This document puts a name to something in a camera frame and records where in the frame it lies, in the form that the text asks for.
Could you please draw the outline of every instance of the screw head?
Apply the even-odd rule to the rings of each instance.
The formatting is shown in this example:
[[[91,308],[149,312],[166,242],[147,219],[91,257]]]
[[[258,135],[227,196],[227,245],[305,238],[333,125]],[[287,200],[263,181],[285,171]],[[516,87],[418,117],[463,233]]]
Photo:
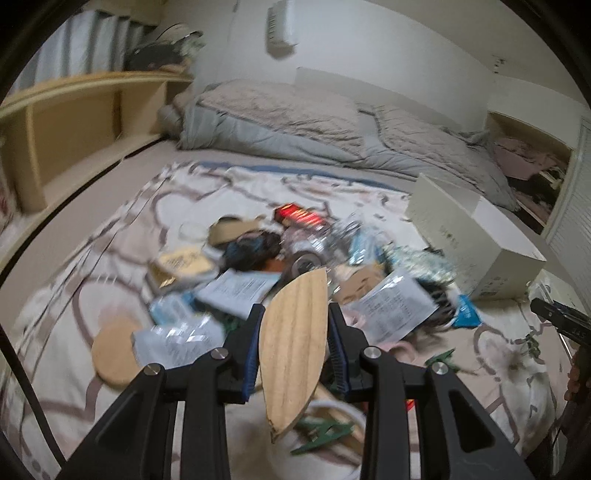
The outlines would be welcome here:
[[[144,367],[144,373],[149,376],[158,375],[161,368],[158,364],[148,364]]]
[[[435,362],[431,368],[437,375],[445,375],[449,372],[449,367],[443,362]]]
[[[212,358],[215,360],[224,360],[228,357],[229,352],[224,347],[214,348],[211,352]]]
[[[382,351],[376,346],[368,346],[363,350],[363,354],[367,358],[379,358],[382,355]]]

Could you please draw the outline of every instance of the louvered door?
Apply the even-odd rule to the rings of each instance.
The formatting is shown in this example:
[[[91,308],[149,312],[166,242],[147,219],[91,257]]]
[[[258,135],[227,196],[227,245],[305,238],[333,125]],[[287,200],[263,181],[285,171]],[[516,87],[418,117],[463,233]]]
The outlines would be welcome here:
[[[583,121],[580,151],[546,241],[591,305],[591,124]]]

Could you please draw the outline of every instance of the cardboard box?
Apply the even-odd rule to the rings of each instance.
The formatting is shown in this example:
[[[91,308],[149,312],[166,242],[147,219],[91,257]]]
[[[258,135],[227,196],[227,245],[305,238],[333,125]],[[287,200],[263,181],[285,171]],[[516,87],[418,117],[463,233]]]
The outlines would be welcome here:
[[[459,288],[472,299],[511,299],[546,259],[493,204],[476,192],[421,175],[407,215],[425,239],[457,269]]]

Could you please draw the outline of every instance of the white patterned bedsheet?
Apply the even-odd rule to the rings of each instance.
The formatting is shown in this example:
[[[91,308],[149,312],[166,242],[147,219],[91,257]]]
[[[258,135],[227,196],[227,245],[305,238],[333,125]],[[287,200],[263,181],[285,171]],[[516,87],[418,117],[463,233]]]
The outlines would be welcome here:
[[[175,164],[165,168],[126,203],[72,255],[51,283],[37,291],[17,324],[15,348],[31,378],[58,444],[65,456],[109,407],[118,392],[95,374],[90,356],[93,338],[114,314],[130,314],[145,327],[152,321],[147,305],[153,295],[145,281],[146,264],[163,247],[180,240],[184,222],[199,225],[203,240],[209,225],[223,215],[269,221],[275,207],[296,202],[332,219],[353,212],[372,219],[399,244],[425,243],[404,211],[404,193],[296,174],[254,172],[241,167],[205,168]],[[454,361],[475,375],[459,374],[486,407],[519,453],[530,453],[564,408],[569,361],[554,328],[541,325],[527,304],[495,302],[480,310],[485,322],[476,330],[453,330],[420,347],[420,361],[456,347]],[[542,357],[516,356],[514,340],[534,332]],[[0,425],[36,478],[54,478],[59,467],[41,436],[28,404],[12,375],[0,390]],[[263,400],[226,409],[233,479],[341,478],[351,469],[326,453],[291,458],[269,450]],[[174,442],[173,476],[178,478],[182,425],[179,408]],[[275,470],[269,451],[279,460]],[[411,428],[414,477],[418,477],[418,440]]]

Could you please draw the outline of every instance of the wall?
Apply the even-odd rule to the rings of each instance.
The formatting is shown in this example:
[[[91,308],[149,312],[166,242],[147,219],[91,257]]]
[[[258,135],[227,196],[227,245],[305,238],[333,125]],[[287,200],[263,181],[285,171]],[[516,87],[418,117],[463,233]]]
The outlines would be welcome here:
[[[495,76],[488,109],[533,125],[573,149],[579,145],[581,117],[591,119],[589,108],[576,100],[535,83],[500,75]]]
[[[197,86],[237,77],[292,83],[297,67],[325,70],[394,90],[455,120],[480,128],[492,73],[464,50],[387,8],[362,0],[296,0],[299,45],[267,52],[273,0],[169,0],[158,31],[175,22],[203,30],[207,46]]]

